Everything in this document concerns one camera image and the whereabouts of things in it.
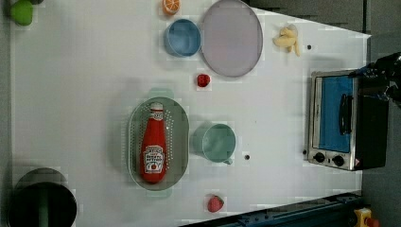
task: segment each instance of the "ketchup label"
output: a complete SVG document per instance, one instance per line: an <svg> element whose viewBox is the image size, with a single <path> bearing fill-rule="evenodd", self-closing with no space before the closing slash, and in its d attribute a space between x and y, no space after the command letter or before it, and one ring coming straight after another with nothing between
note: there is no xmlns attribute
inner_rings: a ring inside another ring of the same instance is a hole
<svg viewBox="0 0 401 227"><path fill-rule="evenodd" d="M150 113L150 118L161 121L163 120L163 112L152 112Z"/></svg>
<svg viewBox="0 0 401 227"><path fill-rule="evenodd" d="M160 146L147 146L144 152L145 173L161 173L165 154Z"/></svg>

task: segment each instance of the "black trash can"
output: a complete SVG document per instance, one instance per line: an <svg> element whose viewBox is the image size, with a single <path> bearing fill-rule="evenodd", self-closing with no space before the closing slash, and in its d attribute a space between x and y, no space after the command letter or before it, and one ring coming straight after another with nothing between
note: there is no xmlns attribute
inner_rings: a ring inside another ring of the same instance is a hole
<svg viewBox="0 0 401 227"><path fill-rule="evenodd" d="M39 168L16 185L11 200L9 227L71 227L77 202L59 171Z"/></svg>

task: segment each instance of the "blue bowl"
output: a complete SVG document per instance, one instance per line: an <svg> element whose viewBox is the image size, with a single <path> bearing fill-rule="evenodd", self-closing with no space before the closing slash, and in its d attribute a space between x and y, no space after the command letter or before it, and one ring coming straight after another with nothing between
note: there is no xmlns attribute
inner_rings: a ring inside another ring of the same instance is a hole
<svg viewBox="0 0 401 227"><path fill-rule="evenodd" d="M166 51L175 57L189 57L201 47L201 33L191 21L180 19L169 26L165 33Z"/></svg>

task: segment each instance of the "toaster oven window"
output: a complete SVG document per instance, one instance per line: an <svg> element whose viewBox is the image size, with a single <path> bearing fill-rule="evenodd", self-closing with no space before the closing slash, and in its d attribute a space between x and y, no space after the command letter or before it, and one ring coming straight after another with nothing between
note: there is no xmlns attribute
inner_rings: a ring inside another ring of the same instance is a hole
<svg viewBox="0 0 401 227"><path fill-rule="evenodd" d="M347 76L326 77L322 80L321 121L319 148L338 152L350 152L350 134L344 133L342 119L351 119L344 115L343 98L353 95L353 80Z"/></svg>

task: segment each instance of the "mug handle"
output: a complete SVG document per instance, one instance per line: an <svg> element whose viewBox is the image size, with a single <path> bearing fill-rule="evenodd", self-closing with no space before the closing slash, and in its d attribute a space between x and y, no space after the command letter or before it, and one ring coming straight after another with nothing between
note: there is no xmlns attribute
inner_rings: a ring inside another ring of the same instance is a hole
<svg viewBox="0 0 401 227"><path fill-rule="evenodd" d="M227 164L227 165L231 165L233 163L232 159L227 159L226 161L224 161L223 163Z"/></svg>

